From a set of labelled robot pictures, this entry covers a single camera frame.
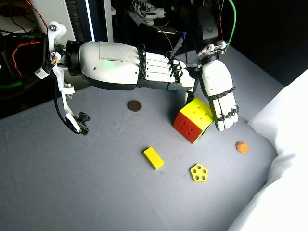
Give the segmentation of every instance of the yellow block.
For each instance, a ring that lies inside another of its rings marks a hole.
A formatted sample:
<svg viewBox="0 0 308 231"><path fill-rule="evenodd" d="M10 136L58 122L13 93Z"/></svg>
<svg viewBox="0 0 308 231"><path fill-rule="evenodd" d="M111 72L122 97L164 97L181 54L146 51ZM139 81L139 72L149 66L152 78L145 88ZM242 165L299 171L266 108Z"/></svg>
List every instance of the yellow block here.
<svg viewBox="0 0 308 231"><path fill-rule="evenodd" d="M162 158L160 158L160 156L157 154L153 147L148 148L147 150L143 151L143 153L151 162L155 170L157 170L164 164L164 161L162 160Z"/></svg>
<svg viewBox="0 0 308 231"><path fill-rule="evenodd" d="M204 182L207 180L208 170L201 164L196 164L191 168L191 174L194 181Z"/></svg>
<svg viewBox="0 0 308 231"><path fill-rule="evenodd" d="M202 131L205 131L214 121L210 107L199 98L192 100L189 104L183 107L180 112Z"/></svg>

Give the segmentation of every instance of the green cable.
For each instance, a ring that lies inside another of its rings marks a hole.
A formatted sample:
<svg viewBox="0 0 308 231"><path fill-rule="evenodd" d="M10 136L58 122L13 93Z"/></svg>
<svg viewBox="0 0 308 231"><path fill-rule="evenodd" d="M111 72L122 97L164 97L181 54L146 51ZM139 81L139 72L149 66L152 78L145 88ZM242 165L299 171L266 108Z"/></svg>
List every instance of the green cable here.
<svg viewBox="0 0 308 231"><path fill-rule="evenodd" d="M233 8L233 12L234 12L234 22L233 22L233 28L232 28L232 32L231 32L231 35L230 35L230 38L229 38L229 42L228 42L228 45L226 47L226 49L228 49L228 47L230 46L230 43L231 43L231 40L232 40L232 37L233 37L233 33L234 33L234 30L235 30L235 24L236 24L236 9L235 9L235 5L234 3L232 2L232 0L228 0L229 3L231 4L232 8Z"/></svg>
<svg viewBox="0 0 308 231"><path fill-rule="evenodd" d="M21 85L22 85L22 82L18 81L18 82L7 84L7 85L0 85L0 89L16 88Z"/></svg>

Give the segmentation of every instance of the white cloth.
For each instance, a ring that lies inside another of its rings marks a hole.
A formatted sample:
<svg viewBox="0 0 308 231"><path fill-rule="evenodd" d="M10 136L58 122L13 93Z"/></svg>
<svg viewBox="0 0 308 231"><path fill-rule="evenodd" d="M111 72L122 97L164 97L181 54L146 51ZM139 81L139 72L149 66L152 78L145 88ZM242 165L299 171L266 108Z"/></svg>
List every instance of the white cloth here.
<svg viewBox="0 0 308 231"><path fill-rule="evenodd" d="M308 230L308 70L248 124L277 150L265 186L228 231Z"/></svg>

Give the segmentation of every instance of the robotic arm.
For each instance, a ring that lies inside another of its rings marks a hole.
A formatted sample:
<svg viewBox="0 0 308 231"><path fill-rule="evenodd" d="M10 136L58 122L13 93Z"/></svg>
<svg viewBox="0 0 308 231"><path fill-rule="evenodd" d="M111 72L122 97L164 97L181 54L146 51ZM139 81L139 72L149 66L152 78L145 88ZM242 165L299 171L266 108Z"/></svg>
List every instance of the robotic arm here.
<svg viewBox="0 0 308 231"><path fill-rule="evenodd" d="M56 47L54 44L65 32L64 25L51 22L48 41L53 71L64 104L64 123L73 132L86 135L89 130L85 122L90 117L84 112L76 117L69 108L67 96L72 98L75 91L71 84L65 83L64 70L68 70L71 75L82 75L84 81L103 89L133 90L135 87L147 87L186 90L186 103L193 99L193 93L200 82L209 100L217 129L223 131L238 121L232 78L225 64L219 60L219 55L225 53L224 41L210 43L186 66L172 52L168 57L148 53L144 45L136 48L120 43L68 41L66 47ZM35 74L44 78L49 73L40 68Z"/></svg>

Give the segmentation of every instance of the gray table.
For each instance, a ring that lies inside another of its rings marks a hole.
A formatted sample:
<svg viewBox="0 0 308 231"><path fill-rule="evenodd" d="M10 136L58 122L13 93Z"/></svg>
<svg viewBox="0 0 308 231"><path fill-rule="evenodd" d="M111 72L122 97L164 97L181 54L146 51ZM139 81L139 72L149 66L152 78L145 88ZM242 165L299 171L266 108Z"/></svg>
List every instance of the gray table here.
<svg viewBox="0 0 308 231"><path fill-rule="evenodd" d="M87 136L69 131L53 102L1 120L0 230L226 230L276 156L246 122L282 85L232 47L222 60L239 122L224 132L212 126L194 145L172 127L184 92L80 90L69 103L91 116ZM206 101L200 88L196 96ZM130 111L130 100L142 110ZM237 152L237 141L250 152ZM165 161L157 171L142 153L149 146ZM196 163L208 168L207 182L192 180Z"/></svg>

